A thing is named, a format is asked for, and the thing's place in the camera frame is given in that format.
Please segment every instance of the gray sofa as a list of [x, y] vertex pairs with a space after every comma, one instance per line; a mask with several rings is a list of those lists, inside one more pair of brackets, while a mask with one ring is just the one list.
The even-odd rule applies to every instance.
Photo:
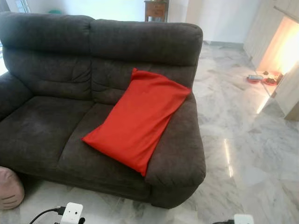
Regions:
[[206, 174], [191, 94], [175, 112], [144, 177], [81, 141], [129, 85], [134, 67], [192, 87], [202, 45], [184, 23], [0, 14], [8, 73], [0, 76], [0, 166], [50, 181], [173, 208]]

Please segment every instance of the red cushion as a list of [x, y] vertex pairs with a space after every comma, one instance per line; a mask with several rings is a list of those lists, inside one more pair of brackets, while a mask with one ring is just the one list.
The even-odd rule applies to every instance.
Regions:
[[128, 89], [105, 122], [82, 140], [145, 176], [164, 129], [190, 91], [165, 76], [133, 69]]

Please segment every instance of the pink pouf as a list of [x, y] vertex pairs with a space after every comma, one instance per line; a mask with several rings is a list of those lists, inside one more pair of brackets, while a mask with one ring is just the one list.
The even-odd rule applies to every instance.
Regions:
[[24, 198], [24, 187], [17, 174], [0, 167], [0, 210], [17, 207]]

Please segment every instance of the marble floor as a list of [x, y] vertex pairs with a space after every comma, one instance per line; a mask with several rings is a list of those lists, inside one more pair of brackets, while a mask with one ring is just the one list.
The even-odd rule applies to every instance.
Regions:
[[[241, 49], [204, 45], [193, 91], [207, 175], [182, 205], [165, 210], [146, 203], [30, 180], [21, 206], [0, 211], [1, 224], [25, 224], [40, 211], [77, 202], [87, 224], [211, 224], [235, 213], [256, 224], [299, 223], [299, 123], [283, 119]], [[40, 224], [59, 222], [48, 213]]]

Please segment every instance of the back cushion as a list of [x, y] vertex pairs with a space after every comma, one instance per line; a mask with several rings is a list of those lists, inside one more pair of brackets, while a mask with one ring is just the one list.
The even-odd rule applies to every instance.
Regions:
[[92, 97], [116, 104], [133, 68], [162, 74], [191, 88], [202, 30], [185, 23], [91, 22]]
[[35, 95], [91, 98], [87, 16], [0, 14], [0, 39], [9, 72]]

